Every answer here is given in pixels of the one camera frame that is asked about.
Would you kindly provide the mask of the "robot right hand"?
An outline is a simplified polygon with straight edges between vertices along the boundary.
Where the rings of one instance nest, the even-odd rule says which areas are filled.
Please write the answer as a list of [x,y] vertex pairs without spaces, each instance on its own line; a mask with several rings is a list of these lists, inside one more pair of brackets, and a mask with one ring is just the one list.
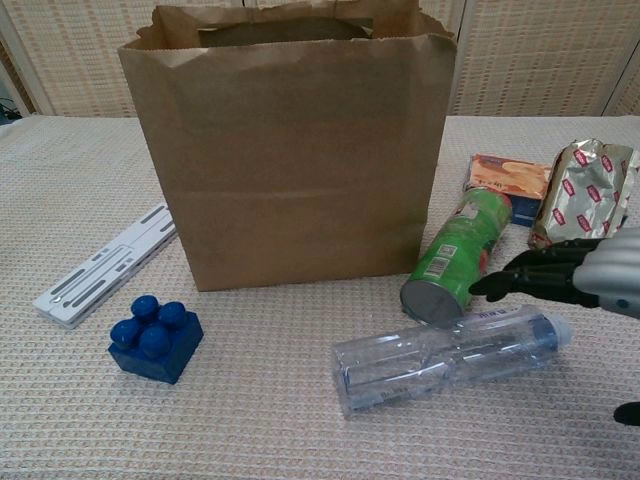
[[520,253],[469,287],[496,302],[510,293],[639,317],[639,230],[573,239]]

